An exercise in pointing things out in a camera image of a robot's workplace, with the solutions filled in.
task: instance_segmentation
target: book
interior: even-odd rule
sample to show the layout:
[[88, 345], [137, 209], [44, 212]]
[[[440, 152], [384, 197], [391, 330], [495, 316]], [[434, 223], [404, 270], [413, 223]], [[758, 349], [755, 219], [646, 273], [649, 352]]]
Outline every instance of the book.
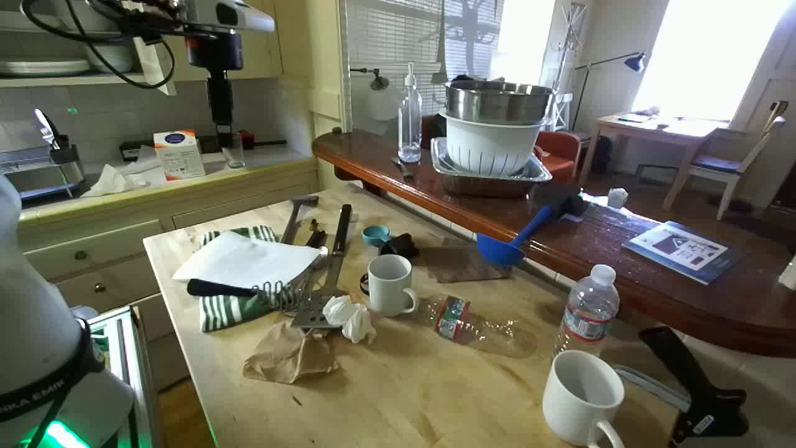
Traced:
[[703, 286], [740, 259], [740, 250], [703, 238], [675, 220], [657, 223], [622, 245]]

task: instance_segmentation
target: chair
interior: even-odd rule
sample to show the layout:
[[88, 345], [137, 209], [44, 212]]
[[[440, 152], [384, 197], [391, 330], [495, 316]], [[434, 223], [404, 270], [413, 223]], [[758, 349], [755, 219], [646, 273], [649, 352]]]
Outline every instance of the chair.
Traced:
[[723, 219], [736, 184], [740, 181], [743, 172], [753, 164], [753, 158], [764, 152], [771, 133], [785, 121], [785, 110], [787, 102], [772, 102], [764, 131], [713, 130], [708, 137], [703, 137], [689, 164], [687, 176], [673, 178], [664, 199], [664, 207], [673, 203], [675, 194], [680, 190], [689, 176], [703, 176], [712, 181], [723, 181], [723, 194], [717, 213], [717, 219]]
[[571, 131], [539, 131], [534, 154], [547, 167], [554, 181], [571, 181], [576, 176], [576, 158], [582, 141]]

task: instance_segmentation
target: wooden table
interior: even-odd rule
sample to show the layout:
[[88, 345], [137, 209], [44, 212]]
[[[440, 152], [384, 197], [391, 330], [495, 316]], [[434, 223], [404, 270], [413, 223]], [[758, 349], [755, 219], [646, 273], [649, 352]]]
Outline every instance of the wooden table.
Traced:
[[[284, 229], [291, 203], [233, 213], [225, 219], [177, 229], [143, 238], [164, 302], [192, 371], [207, 423], [217, 446], [562, 446], [539, 413], [541, 388], [552, 356], [552, 337], [562, 316], [562, 288], [525, 270], [499, 281], [438, 283], [422, 250], [453, 237], [447, 229], [377, 199], [357, 186], [319, 194], [305, 209], [296, 242], [305, 242], [307, 219], [336, 229], [340, 203], [353, 207], [340, 286], [356, 301], [357, 275], [376, 255], [357, 230], [365, 223], [387, 223], [394, 234], [413, 234], [420, 255], [413, 261], [413, 286], [420, 296], [460, 296], [470, 311], [490, 317], [511, 317], [531, 335], [531, 352], [510, 358], [483, 352], [433, 332], [429, 326], [404, 317], [376, 317], [369, 345], [353, 345], [331, 335], [340, 371], [299, 385], [243, 378], [243, 360], [264, 330], [279, 322], [268, 314], [217, 332], [199, 330], [199, 305], [170, 273], [199, 248], [207, 230], [265, 223]], [[626, 446], [667, 446], [673, 410], [661, 400], [626, 388], [617, 413], [617, 429]]]
[[587, 178], [588, 178], [600, 133], [613, 137], [617, 148], [622, 148], [626, 144], [626, 138], [680, 147], [684, 154], [678, 157], [675, 178], [673, 178], [673, 184], [675, 184], [680, 176], [689, 176], [689, 164], [694, 158], [697, 147], [717, 127], [723, 127], [723, 123], [721, 121], [703, 121], [703, 120], [692, 120], [692, 121], [687, 121], [687, 120], [659, 121], [659, 120], [641, 120], [641, 116], [634, 120], [632, 113], [600, 116], [595, 137], [587, 144], [583, 161], [580, 167], [580, 184], [587, 184]]
[[[391, 161], [394, 144], [365, 131], [323, 133], [312, 141], [312, 152], [369, 189], [394, 194], [458, 227], [501, 242], [511, 238], [554, 189], [554, 184], [536, 186], [527, 199], [453, 197], [442, 190], [427, 152], [416, 176], [402, 178]], [[568, 279], [606, 261], [618, 273], [623, 311], [643, 314], [717, 345], [796, 356], [796, 293], [775, 281], [791, 259], [782, 243], [729, 223], [713, 227], [703, 237], [740, 248], [743, 259], [712, 286], [702, 286], [622, 248], [626, 238], [653, 223], [653, 219], [626, 209], [588, 207], [582, 220], [559, 219], [541, 229], [525, 245], [525, 255]]]

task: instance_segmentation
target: small bowl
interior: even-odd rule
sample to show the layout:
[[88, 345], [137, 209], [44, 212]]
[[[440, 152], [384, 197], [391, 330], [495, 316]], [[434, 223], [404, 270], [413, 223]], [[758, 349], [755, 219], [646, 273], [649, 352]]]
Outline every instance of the small bowl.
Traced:
[[363, 242], [368, 245], [383, 245], [384, 242], [391, 242], [391, 229], [387, 227], [365, 227]]

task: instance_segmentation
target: striped towel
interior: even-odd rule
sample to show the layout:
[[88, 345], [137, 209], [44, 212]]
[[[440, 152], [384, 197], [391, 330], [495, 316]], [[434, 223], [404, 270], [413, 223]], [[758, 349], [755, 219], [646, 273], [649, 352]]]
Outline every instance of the striped towel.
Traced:
[[[261, 238], [261, 242], [279, 242], [279, 237], [268, 227], [240, 227], [230, 229], [245, 238]], [[209, 230], [202, 243], [209, 243], [221, 230]], [[229, 296], [229, 293], [214, 293], [214, 296], [197, 296], [199, 298], [199, 329], [203, 332], [236, 326], [240, 320], [258, 317], [264, 314], [271, 314], [275, 309], [284, 309], [285, 302], [296, 302], [296, 283], [304, 279], [304, 273], [287, 283], [258, 283], [253, 286], [255, 293], [250, 296]]]

